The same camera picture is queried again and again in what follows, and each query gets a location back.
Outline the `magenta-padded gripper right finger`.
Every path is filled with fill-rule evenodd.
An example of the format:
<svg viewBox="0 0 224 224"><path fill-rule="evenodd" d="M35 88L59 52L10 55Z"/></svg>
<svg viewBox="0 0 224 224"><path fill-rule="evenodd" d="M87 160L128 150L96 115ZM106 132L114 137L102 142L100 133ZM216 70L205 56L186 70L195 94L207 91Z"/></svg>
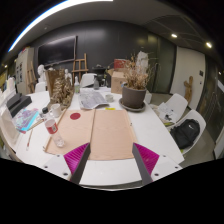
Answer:
<svg viewBox="0 0 224 224"><path fill-rule="evenodd" d="M150 184L182 169L167 155L159 155L137 143L133 144L132 153L143 185Z"/></svg>

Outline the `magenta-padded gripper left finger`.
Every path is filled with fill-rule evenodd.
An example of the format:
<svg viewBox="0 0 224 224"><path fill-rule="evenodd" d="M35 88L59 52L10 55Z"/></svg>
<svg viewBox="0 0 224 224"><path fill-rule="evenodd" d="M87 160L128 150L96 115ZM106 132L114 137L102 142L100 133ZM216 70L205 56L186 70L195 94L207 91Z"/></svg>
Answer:
<svg viewBox="0 0 224 224"><path fill-rule="evenodd" d="M65 155L53 156L42 168L72 183L79 184L89 155L90 144L86 143Z"/></svg>

